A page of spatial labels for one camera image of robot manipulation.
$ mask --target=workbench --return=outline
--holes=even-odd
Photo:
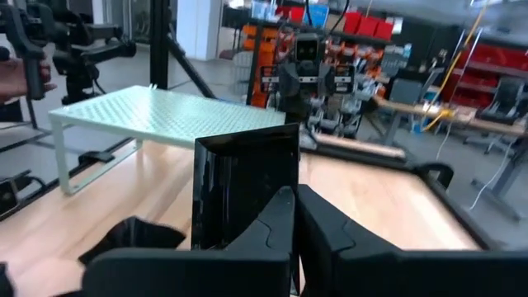
[[[425,116],[428,118],[436,118],[438,116],[438,111],[427,111],[427,109],[425,109],[422,105],[410,106],[402,103],[391,102],[379,96],[373,96],[373,100],[379,107],[388,108],[395,111],[390,128],[387,130],[387,133],[384,136],[383,144],[385,145],[391,145],[393,143],[396,130],[399,127],[399,122],[403,114]],[[453,124],[462,125],[474,130],[510,135],[522,139],[521,145],[516,150],[514,156],[510,159],[508,164],[505,166],[495,186],[492,189],[484,190],[483,193],[484,197],[493,202],[505,215],[509,216],[515,221],[523,219],[524,215],[515,210],[515,208],[505,200],[504,196],[510,190],[513,182],[519,176],[521,171],[521,163],[526,161],[526,156],[528,155],[528,153],[526,153],[526,151],[528,151],[528,130],[526,129],[526,122],[519,120],[514,125],[499,124],[476,119],[475,113],[476,110],[474,108],[460,106],[457,108],[454,118],[442,120],[452,122]],[[484,187],[485,182],[473,179],[471,184],[480,191]]]
[[[385,157],[404,154],[327,136],[320,141]],[[115,154],[133,146],[127,144]],[[181,230],[187,238],[179,248],[188,249],[193,156],[189,148],[145,142],[74,196],[57,188],[1,222],[0,262],[7,262],[17,296],[47,297],[78,290],[84,268],[77,258],[133,215]],[[73,182],[101,166],[88,168]],[[412,174],[302,154],[299,182],[402,249],[480,249],[431,189]]]

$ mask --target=yellow cable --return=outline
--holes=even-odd
[[[488,9],[489,2],[490,2],[490,0],[487,0],[487,1],[486,1],[486,4],[484,4],[484,6],[482,7],[482,9],[481,9],[480,12],[478,13],[477,19],[475,20],[475,23],[473,24],[473,26],[471,27],[471,30],[469,31],[468,37],[465,39],[464,45],[462,46],[462,50],[463,50],[463,48],[465,48],[465,47],[469,44],[469,42],[471,41],[471,38],[473,37],[475,31],[477,30],[477,27],[479,26],[480,21],[482,20],[482,17],[484,16],[484,13],[485,13],[486,10]],[[431,104],[429,104],[429,107],[426,109],[426,114],[429,112],[429,110],[430,110],[431,107],[433,106],[433,103],[436,101],[436,99],[438,99],[438,97],[440,96],[440,93],[444,90],[444,87],[446,87],[447,81],[449,80],[449,76],[451,75],[451,73],[453,73],[453,70],[455,69],[455,66],[456,66],[456,64],[458,63],[458,61],[459,61],[459,59],[460,59],[460,56],[462,55],[462,50],[459,51],[459,53],[455,56],[455,59],[453,59],[453,62],[451,63],[449,69],[447,70],[447,73],[445,73],[444,81],[443,81],[442,84],[440,85],[440,88],[439,88],[438,91],[436,92],[435,96],[432,98],[432,100],[431,100]],[[426,121],[426,117],[424,117],[424,118],[422,119],[422,123],[420,124],[420,127],[423,126],[423,124],[425,123],[425,121]],[[425,128],[421,129],[421,131],[422,131],[422,132],[427,131],[427,130],[429,130],[431,127],[432,127],[432,125],[429,124],[429,125],[427,125]]]
[[[429,125],[427,125],[427,127],[424,128],[424,130],[429,130],[432,126],[436,124],[436,122],[438,122],[442,118],[452,118],[454,116],[455,113],[452,110],[443,110],[431,123],[429,123]]]

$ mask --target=light wood tabletop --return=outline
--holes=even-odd
[[[409,104],[391,102],[387,99],[380,96],[373,96],[374,101],[378,106],[389,108],[395,111],[400,111],[407,114],[417,115],[417,116],[427,116],[430,118],[435,118],[438,116],[438,111],[426,111],[423,108],[423,105],[411,106]],[[477,130],[485,130],[487,132],[507,134],[517,137],[528,137],[528,132],[526,131],[526,123],[518,121],[514,125],[505,125],[499,123],[493,123],[486,120],[475,119],[476,110],[470,107],[457,107],[456,115],[452,119],[444,119],[448,121],[453,121],[457,124],[466,125],[470,128]]]
[[[78,256],[132,215],[188,234],[180,248],[189,248],[193,160],[192,150],[146,143],[77,195],[55,189],[1,222],[0,262],[7,262],[17,296],[77,290],[83,273]],[[313,155],[301,157],[299,176],[402,249],[479,249],[415,176]]]

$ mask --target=black tripod leg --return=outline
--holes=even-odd
[[[198,74],[194,66],[192,66],[191,62],[189,62],[189,59],[185,56],[185,51],[183,51],[177,41],[173,40],[169,36],[167,36],[167,39],[168,50],[171,53],[172,57],[174,57],[174,59],[178,61],[178,63],[181,65],[183,70],[185,70],[189,78],[191,78],[192,82],[198,87],[201,94],[204,97],[218,99],[214,95],[213,91],[211,91],[209,86],[207,86],[207,83],[204,81],[204,79]]]

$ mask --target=person's hand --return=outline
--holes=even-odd
[[[40,75],[45,84],[44,90],[46,92],[57,87],[57,85],[49,83],[51,79],[50,65],[45,60],[40,62]],[[0,62],[0,104],[26,94],[26,75],[22,60],[10,59],[6,62]]]

